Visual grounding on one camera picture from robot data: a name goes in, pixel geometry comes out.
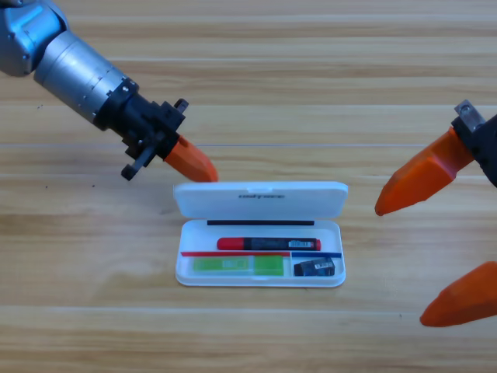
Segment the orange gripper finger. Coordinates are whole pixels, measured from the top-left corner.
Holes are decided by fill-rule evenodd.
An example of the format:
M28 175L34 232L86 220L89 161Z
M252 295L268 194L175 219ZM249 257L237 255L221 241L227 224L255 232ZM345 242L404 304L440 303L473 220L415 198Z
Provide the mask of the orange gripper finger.
M493 316L496 316L496 262L488 261L443 289L419 321L428 327L447 327Z

